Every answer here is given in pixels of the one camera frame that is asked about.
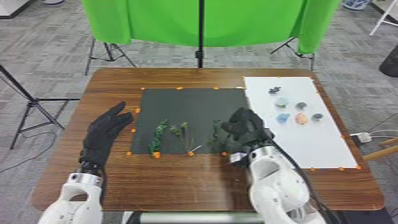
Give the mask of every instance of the white board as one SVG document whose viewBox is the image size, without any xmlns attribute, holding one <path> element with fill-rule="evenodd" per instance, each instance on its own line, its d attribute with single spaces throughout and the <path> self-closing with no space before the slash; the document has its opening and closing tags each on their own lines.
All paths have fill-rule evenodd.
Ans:
<svg viewBox="0 0 398 224">
<path fill-rule="evenodd" d="M 357 162 L 322 96 L 316 93 L 313 79 L 309 77 L 245 77 L 245 87 L 251 109 L 265 121 L 265 126 L 275 134 L 275 142 L 300 167 L 355 168 Z M 281 87 L 277 94 L 268 93 L 274 87 Z M 288 98 L 286 108 L 275 106 L 279 97 Z M 297 109 L 298 102 L 307 104 L 304 110 Z M 282 124 L 277 122 L 281 113 L 290 114 Z M 298 113 L 307 116 L 306 125 L 297 124 L 295 115 Z M 318 122 L 311 120 L 314 113 L 323 114 L 323 119 Z"/>
</svg>

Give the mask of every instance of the green backdrop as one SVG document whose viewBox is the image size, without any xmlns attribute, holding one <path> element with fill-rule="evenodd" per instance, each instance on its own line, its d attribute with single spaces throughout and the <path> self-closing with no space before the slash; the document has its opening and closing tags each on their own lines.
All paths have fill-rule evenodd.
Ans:
<svg viewBox="0 0 398 224">
<path fill-rule="evenodd" d="M 197 46 L 199 0 L 82 0 L 99 41 L 131 39 Z M 316 51 L 339 0 L 206 0 L 206 47 L 298 38 L 298 52 Z"/>
</svg>

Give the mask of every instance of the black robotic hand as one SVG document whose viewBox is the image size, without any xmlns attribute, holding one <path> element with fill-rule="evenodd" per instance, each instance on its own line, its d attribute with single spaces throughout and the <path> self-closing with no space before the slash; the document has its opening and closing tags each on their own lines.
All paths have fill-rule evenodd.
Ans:
<svg viewBox="0 0 398 224">
<path fill-rule="evenodd" d="M 114 140 L 123 128 L 133 122 L 131 113 L 119 114 L 126 103 L 121 102 L 98 117 L 89 126 L 87 136 L 83 140 L 83 150 L 78 162 L 89 162 L 101 167 L 108 160 L 110 148 Z"/>
</svg>

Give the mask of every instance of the black glove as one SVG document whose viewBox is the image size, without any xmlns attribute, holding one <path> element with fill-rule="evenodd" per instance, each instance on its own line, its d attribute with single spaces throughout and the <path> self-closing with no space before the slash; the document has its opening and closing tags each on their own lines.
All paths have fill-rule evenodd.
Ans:
<svg viewBox="0 0 398 224">
<path fill-rule="evenodd" d="M 117 115 L 124 109 L 124 106 L 126 103 L 121 102 L 98 117 L 91 123 L 87 136 L 83 139 L 83 150 L 80 153 L 78 162 L 91 162 L 101 167 L 105 167 L 107 164 L 114 140 L 123 128 L 133 122 L 131 113 Z"/>
<path fill-rule="evenodd" d="M 252 110 L 240 108 L 227 122 L 220 125 L 224 131 L 233 135 L 233 140 L 242 146 L 265 142 L 274 138 L 270 130 L 265 128 L 263 120 Z"/>
</svg>

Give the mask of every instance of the wooden table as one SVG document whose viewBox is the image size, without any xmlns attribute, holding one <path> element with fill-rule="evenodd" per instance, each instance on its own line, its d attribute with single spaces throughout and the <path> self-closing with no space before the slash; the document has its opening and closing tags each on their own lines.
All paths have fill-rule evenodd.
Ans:
<svg viewBox="0 0 398 224">
<path fill-rule="evenodd" d="M 32 203 L 44 210 L 60 193 L 68 174 L 78 168 L 78 154 L 91 121 L 126 101 L 126 111 L 140 105 L 140 88 L 235 88 L 242 76 L 313 76 L 346 144 L 362 169 L 306 171 L 320 198 L 332 210 L 378 210 L 384 198 L 359 149 L 348 137 L 330 99 L 314 74 L 297 69 L 99 69 L 96 71 L 68 130 L 59 141 Z M 105 210 L 126 211 L 249 211 L 245 170 L 219 155 L 128 156 L 133 125 L 117 138 L 107 165 L 108 193 Z"/>
</svg>

